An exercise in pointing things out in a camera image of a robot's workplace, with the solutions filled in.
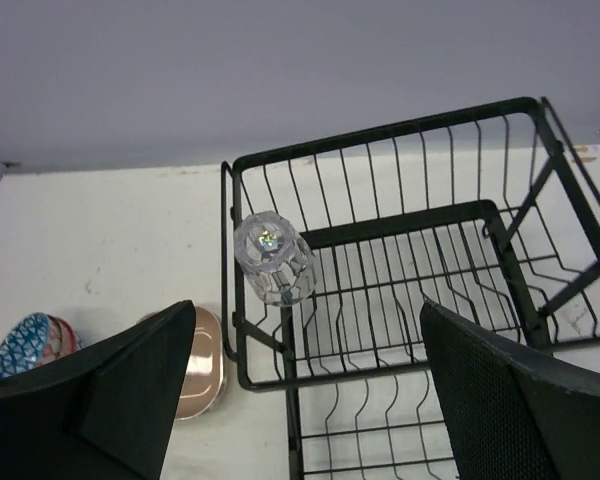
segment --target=black wire dish rack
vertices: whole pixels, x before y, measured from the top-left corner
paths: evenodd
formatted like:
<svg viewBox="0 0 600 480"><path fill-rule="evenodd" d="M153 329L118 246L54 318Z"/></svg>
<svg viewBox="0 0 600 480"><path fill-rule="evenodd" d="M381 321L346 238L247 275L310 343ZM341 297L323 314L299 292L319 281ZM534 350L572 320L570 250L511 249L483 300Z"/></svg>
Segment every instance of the black wire dish rack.
<svg viewBox="0 0 600 480"><path fill-rule="evenodd" d="M600 345L587 160L546 99L517 98L222 166L225 351L244 388L286 389L291 478L456 478L425 296L537 349ZM316 290L293 308L264 305L230 261L232 230L265 210L316 255Z"/></svg>

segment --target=ceramic bowl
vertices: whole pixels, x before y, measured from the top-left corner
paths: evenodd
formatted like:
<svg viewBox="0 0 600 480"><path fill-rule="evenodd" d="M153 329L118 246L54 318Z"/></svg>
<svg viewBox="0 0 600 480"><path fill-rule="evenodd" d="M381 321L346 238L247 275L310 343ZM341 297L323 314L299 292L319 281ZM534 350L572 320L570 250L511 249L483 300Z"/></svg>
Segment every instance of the ceramic bowl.
<svg viewBox="0 0 600 480"><path fill-rule="evenodd" d="M76 332L61 318L33 313L0 344L0 380L46 365L82 348Z"/></svg>

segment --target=bowl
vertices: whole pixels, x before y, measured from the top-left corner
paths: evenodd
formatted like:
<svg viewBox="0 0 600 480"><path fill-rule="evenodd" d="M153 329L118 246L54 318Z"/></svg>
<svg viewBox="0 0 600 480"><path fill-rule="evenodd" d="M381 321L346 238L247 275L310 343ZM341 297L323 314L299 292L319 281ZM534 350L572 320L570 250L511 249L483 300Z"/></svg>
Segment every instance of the bowl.
<svg viewBox="0 0 600 480"><path fill-rule="evenodd" d="M196 307L196 329L175 419L188 420L210 410L222 397L226 380L220 320L209 310Z"/></svg>
<svg viewBox="0 0 600 480"><path fill-rule="evenodd" d="M0 380L81 348L80 337L63 319L33 313L13 327L0 344Z"/></svg>

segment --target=kitchen counter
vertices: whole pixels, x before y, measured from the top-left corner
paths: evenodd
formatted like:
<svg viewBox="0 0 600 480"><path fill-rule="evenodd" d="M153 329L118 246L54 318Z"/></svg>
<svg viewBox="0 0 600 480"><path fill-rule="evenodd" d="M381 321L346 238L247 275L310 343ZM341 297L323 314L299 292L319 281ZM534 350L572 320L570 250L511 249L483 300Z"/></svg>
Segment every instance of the kitchen counter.
<svg viewBox="0 0 600 480"><path fill-rule="evenodd" d="M219 166L0 184L0 341L35 311L65 318L87 344L182 299L219 313L220 275ZM559 356L600 371L600 348ZM227 368L218 406L175 424L162 478L288 478L284 394L244 391Z"/></svg>

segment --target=clear glass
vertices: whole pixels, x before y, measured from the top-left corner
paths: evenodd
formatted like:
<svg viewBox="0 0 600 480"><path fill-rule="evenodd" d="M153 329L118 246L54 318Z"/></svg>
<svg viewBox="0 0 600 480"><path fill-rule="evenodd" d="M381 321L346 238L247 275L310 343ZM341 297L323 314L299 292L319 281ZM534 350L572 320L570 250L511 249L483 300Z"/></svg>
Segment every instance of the clear glass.
<svg viewBox="0 0 600 480"><path fill-rule="evenodd" d="M249 215L233 232L234 254L263 302L287 307L313 292L313 252L291 223L275 212Z"/></svg>

